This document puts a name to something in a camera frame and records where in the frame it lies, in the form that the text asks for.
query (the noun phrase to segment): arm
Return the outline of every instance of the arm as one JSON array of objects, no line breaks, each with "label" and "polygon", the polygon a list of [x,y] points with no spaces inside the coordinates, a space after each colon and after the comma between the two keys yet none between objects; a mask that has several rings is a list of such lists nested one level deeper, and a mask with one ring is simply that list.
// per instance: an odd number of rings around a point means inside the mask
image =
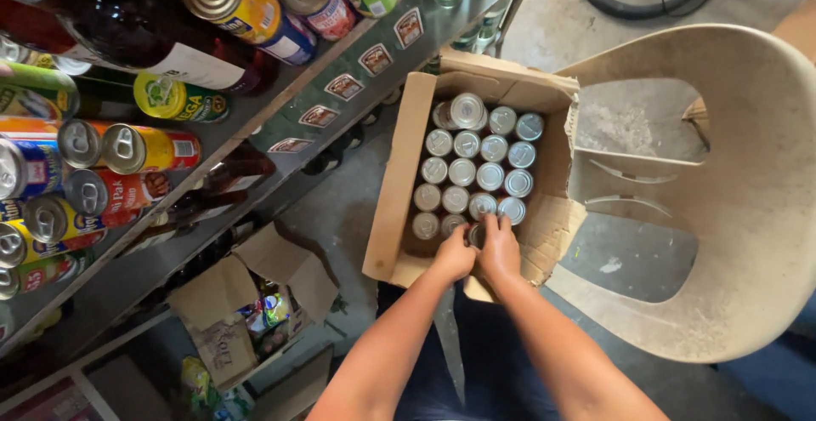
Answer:
[{"label": "arm", "polygon": [[393,418],[436,305],[454,280],[473,269],[478,251],[465,247],[466,227],[456,228],[440,246],[431,268],[357,340],[317,400],[309,421]]},{"label": "arm", "polygon": [[507,308],[527,353],[568,420],[667,420],[601,348],[521,277],[521,253],[510,220],[485,217],[479,256],[485,278]]}]

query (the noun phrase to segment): shelf sticker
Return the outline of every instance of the shelf sticker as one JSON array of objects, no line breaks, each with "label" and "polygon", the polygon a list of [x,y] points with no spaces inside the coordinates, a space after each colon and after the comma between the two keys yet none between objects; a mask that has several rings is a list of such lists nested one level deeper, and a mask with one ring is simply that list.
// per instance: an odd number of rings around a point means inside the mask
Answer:
[{"label": "shelf sticker", "polygon": [[329,84],[326,85],[326,89],[324,89],[324,91],[328,92],[329,94],[334,94],[335,96],[343,99],[345,102],[348,102],[352,100],[352,97],[356,96],[365,88],[366,87],[363,86],[361,82],[355,80],[352,75],[342,74],[341,76],[330,81]]},{"label": "shelf sticker", "polygon": [[328,107],[315,105],[300,117],[298,123],[323,129],[332,124],[332,121],[336,120],[338,116],[340,116],[339,113]]},{"label": "shelf sticker", "polygon": [[408,48],[416,40],[419,40],[419,37],[425,33],[422,27],[422,17],[419,15],[419,8],[410,9],[402,15],[394,25],[394,32],[397,33],[402,49]]},{"label": "shelf sticker", "polygon": [[313,143],[314,141],[309,141],[306,139],[288,137],[275,145],[272,145],[269,148],[268,153],[299,153]]},{"label": "shelf sticker", "polygon": [[369,75],[377,76],[391,66],[394,60],[391,55],[388,54],[385,45],[377,43],[369,48],[368,51],[362,53],[358,62],[368,71]]}]

